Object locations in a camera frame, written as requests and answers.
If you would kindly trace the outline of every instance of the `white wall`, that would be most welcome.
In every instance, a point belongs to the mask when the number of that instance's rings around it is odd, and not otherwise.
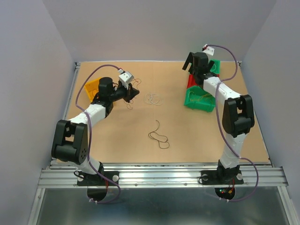
[[[283,166],[300,215],[300,1],[278,0],[247,52],[242,72],[275,166]]]
[[[185,60],[206,43],[246,54],[276,0],[43,0],[75,61]],[[216,58],[232,60],[225,51]]]
[[[0,3],[0,224],[27,224],[73,60],[41,0]]]

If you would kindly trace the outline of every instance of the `black mounting plate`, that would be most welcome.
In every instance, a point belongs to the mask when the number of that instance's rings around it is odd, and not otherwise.
[[[228,180],[218,179],[216,170],[202,170],[201,177],[203,177],[201,179],[201,182],[203,185],[229,185],[230,181],[232,181],[232,179],[228,179]],[[239,180],[239,179],[237,179],[236,176],[234,176],[234,183],[235,184],[244,184],[244,180]]]
[[[84,179],[83,181],[78,181],[77,180],[77,186],[104,186],[105,187],[105,180],[102,179],[98,174],[87,174],[84,172],[79,171],[78,172],[80,176],[83,176]],[[104,176],[107,177],[108,179],[112,180],[113,176],[117,175],[119,176],[119,171],[105,171]]]

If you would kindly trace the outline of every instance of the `tan tabletop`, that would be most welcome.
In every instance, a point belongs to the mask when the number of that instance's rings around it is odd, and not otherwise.
[[[96,160],[104,163],[206,163],[220,159],[224,142],[218,130],[216,111],[192,110],[183,105],[188,82],[188,72],[181,69],[183,62],[81,63],[68,119],[80,113],[75,107],[75,97],[84,80],[95,68],[107,63],[129,71],[142,83],[138,86],[140,94],[134,99],[133,110],[127,109],[122,100],[115,102],[111,114],[93,127],[91,155]],[[232,76],[234,69],[233,62],[222,62],[220,78]],[[116,69],[105,67],[90,80],[109,76],[117,83],[118,75]],[[226,84],[240,94],[247,94],[240,71]],[[144,97],[149,92],[159,94],[163,104],[146,104]],[[83,108],[89,106],[85,90],[78,103]],[[168,149],[160,149],[158,142],[148,137],[148,133],[157,128],[155,120],[160,122],[158,133],[169,139]],[[245,139],[241,155],[254,162],[269,161],[257,121]]]

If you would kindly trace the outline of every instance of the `yellow bin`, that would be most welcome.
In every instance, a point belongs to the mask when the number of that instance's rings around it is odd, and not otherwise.
[[[90,81],[90,82],[86,83],[84,86],[84,89],[85,89],[86,93],[88,94],[90,102],[93,101],[95,95],[98,93],[99,80],[100,80],[100,78],[97,78],[94,81]]]

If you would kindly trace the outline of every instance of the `gray surface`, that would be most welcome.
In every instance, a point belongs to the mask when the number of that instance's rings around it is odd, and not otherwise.
[[[252,188],[238,188],[242,197]],[[39,225],[284,225],[277,187],[260,187],[239,203],[209,196],[214,189],[127,189],[119,203],[90,203],[85,189],[48,189]]]
[[[0,3],[0,223],[27,224],[73,70],[40,0]]]
[[[300,215],[300,1],[277,1],[242,63],[270,155]]]
[[[276,0],[43,0],[75,61],[185,60],[204,44],[240,60]],[[214,56],[232,58],[225,51]]]

